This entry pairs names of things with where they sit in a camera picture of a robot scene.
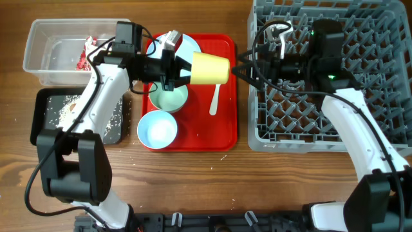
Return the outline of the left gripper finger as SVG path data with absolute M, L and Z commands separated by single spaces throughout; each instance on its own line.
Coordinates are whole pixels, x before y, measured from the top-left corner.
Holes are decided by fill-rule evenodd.
M 192 68 L 192 64 L 185 59 L 181 58 L 180 56 L 176 56 L 174 59 L 175 67 L 178 72 L 181 70 L 185 70 L 190 72 Z
M 190 75 L 179 77 L 177 79 L 172 79 L 170 77 L 165 77 L 162 80 L 162 90 L 163 91 L 173 91 L 175 88 L 179 88 L 181 86 L 189 84 L 190 80 L 191 80 Z

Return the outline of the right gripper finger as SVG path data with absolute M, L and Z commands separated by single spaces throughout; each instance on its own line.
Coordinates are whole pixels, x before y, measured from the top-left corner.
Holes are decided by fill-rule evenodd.
M 267 49 L 258 48 L 252 51 L 252 49 L 247 50 L 239 55 L 237 55 L 237 60 L 243 63 L 251 63 L 252 58 L 255 57 L 257 63 L 267 62 Z
M 253 63 L 244 63 L 237 65 L 231 69 L 231 72 L 237 78 L 244 80 L 251 86 L 255 87 L 257 90 L 262 90 L 264 87 L 264 81 L 258 75 Z

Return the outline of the green bowl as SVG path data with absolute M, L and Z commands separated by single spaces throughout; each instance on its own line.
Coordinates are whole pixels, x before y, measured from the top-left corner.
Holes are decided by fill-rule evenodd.
M 159 82 L 155 82 L 149 89 L 149 100 L 158 110 L 175 113 L 183 108 L 187 102 L 189 91 L 186 86 L 175 88 L 173 91 L 165 91 Z

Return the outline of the yellow plastic cup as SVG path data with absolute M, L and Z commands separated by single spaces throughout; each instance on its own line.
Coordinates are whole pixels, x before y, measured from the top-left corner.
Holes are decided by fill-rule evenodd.
M 194 52 L 190 84 L 225 84 L 229 79 L 230 61 L 207 53 Z

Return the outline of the small light blue bowl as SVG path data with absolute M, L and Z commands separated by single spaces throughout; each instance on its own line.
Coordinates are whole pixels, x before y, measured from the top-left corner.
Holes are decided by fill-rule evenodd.
M 137 126 L 140 142 L 153 150 L 168 147 L 175 140 L 177 133 L 178 125 L 174 117 L 161 110 L 146 113 Z

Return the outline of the red snack wrapper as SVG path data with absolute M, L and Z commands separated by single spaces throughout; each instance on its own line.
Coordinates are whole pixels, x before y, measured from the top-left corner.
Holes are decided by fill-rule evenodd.
M 92 52 L 97 44 L 97 38 L 88 36 L 86 42 L 84 43 L 83 51 L 80 55 L 79 61 L 76 65 L 77 71 L 90 71 L 91 66 L 87 60 L 87 55 Z

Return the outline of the white rice pile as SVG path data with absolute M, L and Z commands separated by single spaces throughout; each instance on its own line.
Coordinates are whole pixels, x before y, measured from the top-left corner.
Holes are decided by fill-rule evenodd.
M 61 121 L 71 114 L 72 109 L 80 99 L 80 95 L 52 95 L 47 98 L 44 113 L 44 127 L 46 129 L 57 128 Z M 121 98 L 109 119 L 104 136 L 114 140 L 114 134 L 120 135 L 123 123 L 123 98 Z

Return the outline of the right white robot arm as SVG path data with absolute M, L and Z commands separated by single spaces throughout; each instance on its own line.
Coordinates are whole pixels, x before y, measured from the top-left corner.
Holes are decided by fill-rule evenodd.
M 277 88 L 280 79 L 304 81 L 307 95 L 321 100 L 351 157 L 358 178 L 345 202 L 303 208 L 303 229 L 317 231 L 410 231 L 411 166 L 388 141 L 353 74 L 341 66 L 344 32 L 339 22 L 313 22 L 305 55 L 271 52 L 267 45 L 241 54 L 233 74 L 257 89 Z

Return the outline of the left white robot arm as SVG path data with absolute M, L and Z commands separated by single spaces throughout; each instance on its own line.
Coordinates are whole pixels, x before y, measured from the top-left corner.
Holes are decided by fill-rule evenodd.
M 192 67 L 176 53 L 182 34 L 173 30 L 155 42 L 158 58 L 141 52 L 148 34 L 140 24 L 119 21 L 115 35 L 86 54 L 91 77 L 73 111 L 55 129 L 41 130 L 35 142 L 39 162 L 32 177 L 41 179 L 44 194 L 69 204 L 70 211 L 85 211 L 103 231 L 140 227 L 133 208 L 111 188 L 112 169 L 102 142 L 118 101 L 135 81 L 167 91 L 191 81 L 180 74 Z

